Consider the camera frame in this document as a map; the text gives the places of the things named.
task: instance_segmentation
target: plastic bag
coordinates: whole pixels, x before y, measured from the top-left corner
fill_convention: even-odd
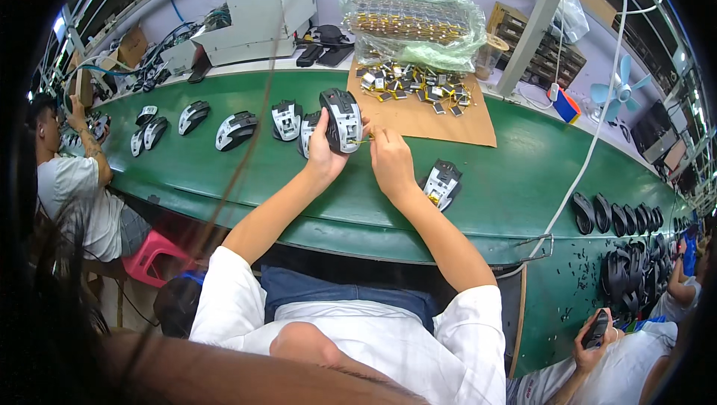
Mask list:
[[[356,36],[356,60],[390,60],[473,72],[486,41],[485,15],[471,0],[339,0]]]
[[[560,0],[558,9],[553,15],[553,24],[550,34],[560,39],[560,24],[563,25],[563,42],[575,44],[587,32],[590,27],[583,12],[580,0]]]

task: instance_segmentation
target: hand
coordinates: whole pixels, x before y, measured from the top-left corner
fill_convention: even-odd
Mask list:
[[[369,119],[361,118],[361,122],[363,123],[363,135],[367,135],[368,126],[366,124],[369,123]],[[331,151],[326,140],[327,126],[328,111],[326,108],[321,108],[321,118],[309,139],[309,162],[306,167],[313,172],[314,177],[331,183],[344,169],[346,161],[348,161],[348,154]]]
[[[407,196],[423,195],[414,177],[411,149],[398,132],[373,127],[371,167],[381,192],[394,206]]]
[[[99,121],[96,121],[94,123],[94,126],[96,127],[97,125],[99,125],[99,123],[100,123]],[[97,143],[102,145],[102,143],[105,141],[105,139],[107,139],[107,137],[109,135],[110,135],[110,126],[105,123],[105,127],[102,130],[102,136],[100,136],[100,138],[97,140]]]
[[[606,311],[608,318],[607,328],[605,329],[605,334],[602,336],[600,347],[583,349],[582,339],[590,329],[592,322],[597,319],[597,315],[600,311]],[[612,327],[612,313],[609,308],[597,309],[595,314],[585,321],[585,324],[578,332],[578,336],[575,337],[573,341],[573,359],[575,360],[576,371],[580,371],[582,374],[589,374],[595,368],[602,356],[605,355],[608,345],[617,341],[618,332],[616,330],[617,329]]]
[[[72,94],[69,96],[72,102],[72,114],[67,116],[67,124],[72,127],[73,130],[79,132],[83,128],[87,128],[85,123],[85,107],[80,103],[80,99],[76,95]]]

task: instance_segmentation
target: fan blade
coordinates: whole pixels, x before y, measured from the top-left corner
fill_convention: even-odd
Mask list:
[[[632,97],[627,99],[627,102],[625,102],[625,106],[627,106],[627,109],[630,111],[637,111],[640,109],[640,104],[636,102],[635,99]]]
[[[593,83],[590,85],[590,98],[595,103],[607,102],[607,88],[608,85],[602,83]]]
[[[639,82],[635,83],[634,86],[631,86],[631,87],[632,87],[632,90],[634,91],[634,90],[636,90],[636,89],[640,89],[641,87],[647,85],[647,84],[650,82],[651,79],[652,79],[652,76],[651,76],[650,74],[647,74],[647,75],[645,76],[645,78],[643,78],[643,79],[640,80]]]
[[[620,79],[623,83],[630,82],[630,66],[632,66],[632,57],[626,54],[622,60],[620,60]]]
[[[617,114],[620,112],[620,105],[623,103],[618,99],[614,99],[607,105],[607,113],[605,113],[605,122],[615,122]]]

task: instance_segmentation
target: white t-shirt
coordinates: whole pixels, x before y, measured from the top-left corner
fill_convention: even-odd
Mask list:
[[[605,355],[568,404],[637,405],[653,365],[659,357],[670,355],[676,341],[675,323],[645,323],[640,331],[607,347]],[[570,357],[524,376],[518,388],[518,405],[543,405],[568,381],[573,371],[575,360]]]
[[[691,285],[695,288],[695,297],[692,300],[692,303],[686,308],[683,308],[683,306],[677,302],[677,300],[669,292],[664,292],[662,293],[662,296],[659,297],[658,303],[655,304],[655,307],[650,312],[650,318],[656,318],[664,315],[667,317],[666,320],[678,323],[683,320],[687,314],[692,311],[692,309],[697,307],[697,302],[700,297],[700,293],[702,292],[702,285],[695,280],[694,276],[690,276],[682,283],[682,285]]]
[[[293,302],[264,325],[266,292],[249,265],[219,247],[209,261],[192,341],[268,356],[284,325],[312,323],[339,349],[431,404],[504,404],[506,338],[500,291],[492,285],[459,293],[433,318],[431,335],[416,314],[364,300]]]
[[[100,169],[94,158],[56,157],[37,167],[37,195],[45,213],[57,219],[69,200],[83,214],[84,247],[103,262],[120,257],[120,213],[124,202],[99,187]],[[88,259],[94,259],[85,253]]]

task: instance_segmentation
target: worker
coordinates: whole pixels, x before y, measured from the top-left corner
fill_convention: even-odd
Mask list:
[[[189,339],[317,365],[431,404],[503,403],[505,337],[496,278],[418,187],[411,151],[396,131],[373,127],[373,172],[458,292],[443,313],[426,323],[425,308],[410,292],[366,289],[348,295],[338,285],[288,270],[263,270],[262,284],[252,274],[250,266],[348,160],[329,149],[327,123],[322,109],[306,166],[240,221],[211,256]],[[269,307],[274,316],[266,323]],[[432,334],[426,330],[431,327]],[[279,385],[281,379],[271,388]],[[372,397],[365,402],[381,401]]]
[[[680,242],[677,260],[668,281],[668,289],[659,297],[658,303],[650,312],[650,318],[664,315],[665,320],[678,323],[697,307],[702,286],[705,283],[705,275],[709,268],[711,241],[707,243],[704,255],[698,259],[696,275],[689,277],[683,271],[686,248],[687,245],[683,239]]]
[[[72,113],[67,123],[80,137],[84,157],[58,155],[60,134],[54,98],[42,93],[30,105],[27,126],[34,134],[40,209],[49,219],[57,219],[62,208],[77,212],[75,219],[83,221],[85,258],[109,262],[132,255],[151,226],[106,189],[112,170],[101,145],[110,134],[110,126],[105,125],[102,137],[95,140],[85,122],[85,107],[77,96],[69,98]]]
[[[584,349],[582,338],[600,310],[609,320],[601,346]],[[625,335],[612,327],[610,309],[598,309],[573,341],[573,356],[526,376],[508,380],[507,405],[650,403],[670,365],[679,360],[676,344],[684,344],[686,324],[645,322]]]

